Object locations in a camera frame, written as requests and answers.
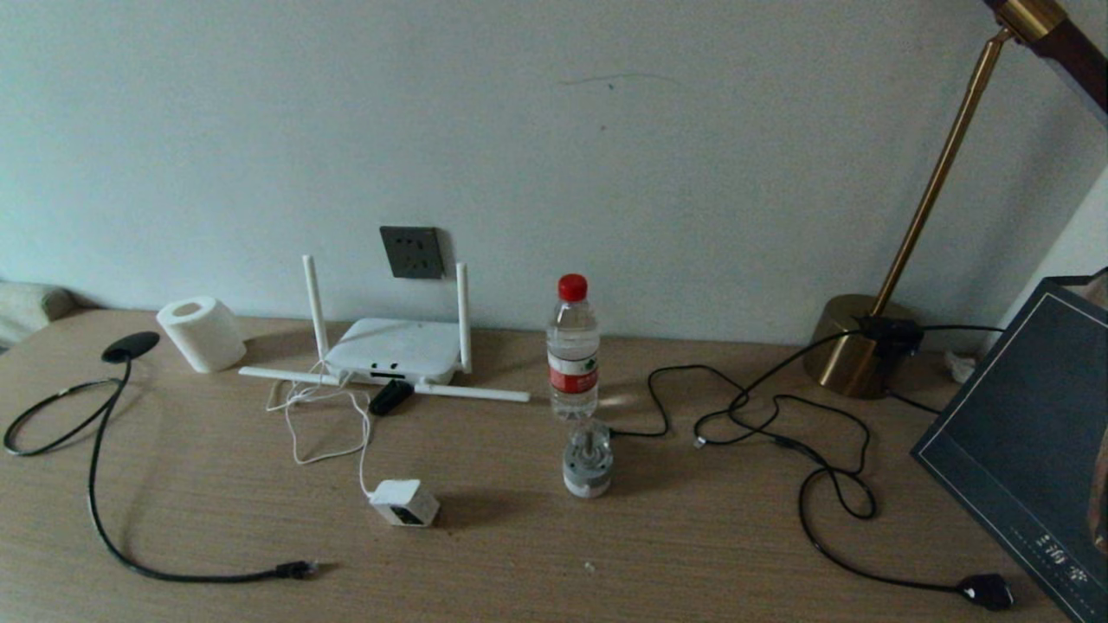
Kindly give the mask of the grey wall socket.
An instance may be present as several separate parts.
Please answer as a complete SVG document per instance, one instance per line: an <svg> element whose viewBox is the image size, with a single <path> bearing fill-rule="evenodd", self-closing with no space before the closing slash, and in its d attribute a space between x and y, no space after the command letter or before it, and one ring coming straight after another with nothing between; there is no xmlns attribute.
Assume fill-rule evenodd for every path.
<svg viewBox="0 0 1108 623"><path fill-rule="evenodd" d="M379 233L394 279L442 279L447 269L437 228L380 226Z"/></svg>

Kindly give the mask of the beige cushion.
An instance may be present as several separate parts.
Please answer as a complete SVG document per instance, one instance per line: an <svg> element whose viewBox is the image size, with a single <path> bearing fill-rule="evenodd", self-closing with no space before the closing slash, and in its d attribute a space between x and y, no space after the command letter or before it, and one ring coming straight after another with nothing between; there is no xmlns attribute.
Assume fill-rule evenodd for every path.
<svg viewBox="0 0 1108 623"><path fill-rule="evenodd" d="M0 353L74 312L71 292L59 286L0 280Z"/></svg>

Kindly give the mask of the black round stand base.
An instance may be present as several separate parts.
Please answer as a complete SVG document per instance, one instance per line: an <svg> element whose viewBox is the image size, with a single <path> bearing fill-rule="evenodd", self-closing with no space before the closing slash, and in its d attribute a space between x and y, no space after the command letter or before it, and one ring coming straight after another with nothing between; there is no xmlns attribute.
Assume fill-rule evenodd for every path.
<svg viewBox="0 0 1108 623"><path fill-rule="evenodd" d="M143 357L161 343L158 331L135 331L107 345L100 354L103 362L122 364Z"/></svg>

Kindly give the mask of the white power adapter with cord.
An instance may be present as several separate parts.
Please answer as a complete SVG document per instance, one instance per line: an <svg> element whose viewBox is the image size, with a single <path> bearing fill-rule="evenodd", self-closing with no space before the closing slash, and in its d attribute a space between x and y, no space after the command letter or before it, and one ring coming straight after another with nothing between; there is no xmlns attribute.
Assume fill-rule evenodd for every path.
<svg viewBox="0 0 1108 623"><path fill-rule="evenodd" d="M265 410L267 413L283 413L284 422L293 441L294 464L320 464L322 461L356 456L358 458L358 486L365 501L393 527L428 528L435 523L441 504L437 497L419 478L384 478L369 488L365 477L365 455L375 435L373 413L369 404L373 395L355 391L345 382L325 382L322 375L305 375L301 378L277 378ZM300 435L293 423L293 408L315 405L329 400L349 400L350 407L360 420L359 441L351 448L325 453L302 455Z"/></svg>

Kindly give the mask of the red-capped water bottle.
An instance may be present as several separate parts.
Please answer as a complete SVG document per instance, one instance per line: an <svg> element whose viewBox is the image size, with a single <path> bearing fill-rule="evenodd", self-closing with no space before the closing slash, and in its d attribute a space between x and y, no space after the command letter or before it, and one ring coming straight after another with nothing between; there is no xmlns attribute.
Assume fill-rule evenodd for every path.
<svg viewBox="0 0 1108 623"><path fill-rule="evenodd" d="M557 307L546 328L551 410L562 421L579 421L598 404L599 324L579 273L557 282Z"/></svg>

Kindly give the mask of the brass desk lamp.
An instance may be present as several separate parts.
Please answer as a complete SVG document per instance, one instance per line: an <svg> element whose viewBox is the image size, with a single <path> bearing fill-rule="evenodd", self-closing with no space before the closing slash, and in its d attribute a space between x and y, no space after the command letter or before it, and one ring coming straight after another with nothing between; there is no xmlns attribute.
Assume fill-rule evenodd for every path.
<svg viewBox="0 0 1108 623"><path fill-rule="evenodd" d="M957 114L878 294L847 294L829 299L815 324L811 343L799 353L808 375L834 394L859 399L882 398L886 395L888 382L911 357L879 358L874 354L874 343L859 331L856 319L883 316L915 320L910 312L894 306L892 296L917 248L919 237L931 210L937 204L970 123L1001 60L1002 49L1008 41L1028 48L1051 67L1073 93L1081 98L1092 118L1108 130L1108 57L1073 22L1060 0L981 1L989 8L998 30L982 45L970 72Z"/></svg>

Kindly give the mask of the white router with antennas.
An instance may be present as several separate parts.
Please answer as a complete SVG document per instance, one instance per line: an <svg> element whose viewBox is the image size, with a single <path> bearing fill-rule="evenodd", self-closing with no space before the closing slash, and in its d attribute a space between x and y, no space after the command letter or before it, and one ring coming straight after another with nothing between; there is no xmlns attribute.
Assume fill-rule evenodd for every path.
<svg viewBox="0 0 1108 623"><path fill-rule="evenodd" d="M403 380L421 395L521 404L530 401L531 395L523 391L466 388L451 382L455 372L470 374L473 370L466 263L455 265L456 321L369 317L356 321L337 343L329 343L325 330L322 297L312 256L302 256L302 266L320 370L293 372L244 366L238 370L243 376L332 387L352 382L387 385L392 380Z"/></svg>

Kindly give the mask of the small grey clear-topped device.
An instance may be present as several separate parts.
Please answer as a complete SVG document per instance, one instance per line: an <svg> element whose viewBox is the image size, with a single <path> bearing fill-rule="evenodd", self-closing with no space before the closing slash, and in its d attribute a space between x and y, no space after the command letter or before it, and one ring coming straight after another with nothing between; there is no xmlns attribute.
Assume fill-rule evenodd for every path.
<svg viewBox="0 0 1108 623"><path fill-rule="evenodd" d="M582 419L570 430L563 451L563 481L571 494L594 499L612 484L614 451L609 426Z"/></svg>

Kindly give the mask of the dark framed board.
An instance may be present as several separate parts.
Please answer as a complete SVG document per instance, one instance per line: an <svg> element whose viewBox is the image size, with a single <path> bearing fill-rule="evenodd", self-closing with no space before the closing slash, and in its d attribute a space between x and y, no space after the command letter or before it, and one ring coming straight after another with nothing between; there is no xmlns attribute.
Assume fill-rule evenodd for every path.
<svg viewBox="0 0 1108 623"><path fill-rule="evenodd" d="M1073 623L1108 623L1108 267L1043 279L912 456Z"/></svg>

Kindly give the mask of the black rectangular box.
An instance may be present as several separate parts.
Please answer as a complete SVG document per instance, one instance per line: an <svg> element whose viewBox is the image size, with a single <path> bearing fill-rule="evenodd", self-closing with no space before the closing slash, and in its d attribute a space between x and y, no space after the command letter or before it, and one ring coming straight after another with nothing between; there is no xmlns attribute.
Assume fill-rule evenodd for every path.
<svg viewBox="0 0 1108 623"><path fill-rule="evenodd" d="M390 379L376 395L369 404L369 413L384 415L392 413L392 411L400 405L404 404L408 398L416 394L416 386L407 380Z"/></svg>

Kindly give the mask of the white toilet paper roll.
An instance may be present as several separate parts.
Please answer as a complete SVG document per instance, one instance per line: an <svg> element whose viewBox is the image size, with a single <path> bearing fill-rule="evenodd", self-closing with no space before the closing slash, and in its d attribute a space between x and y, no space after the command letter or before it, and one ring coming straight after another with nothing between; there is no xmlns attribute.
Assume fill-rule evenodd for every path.
<svg viewBox="0 0 1108 623"><path fill-rule="evenodd" d="M229 369L247 354L237 316L219 299L201 295L173 302L156 320L191 368L202 374Z"/></svg>

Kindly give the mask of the small black power box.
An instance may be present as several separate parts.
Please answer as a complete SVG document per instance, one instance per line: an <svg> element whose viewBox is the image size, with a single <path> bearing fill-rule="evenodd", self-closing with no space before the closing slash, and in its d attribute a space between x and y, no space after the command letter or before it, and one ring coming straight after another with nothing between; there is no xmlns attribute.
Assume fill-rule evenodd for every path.
<svg viewBox="0 0 1108 623"><path fill-rule="evenodd" d="M925 336L924 328L913 319L863 316L856 320L861 335L874 343L879 358L913 355Z"/></svg>

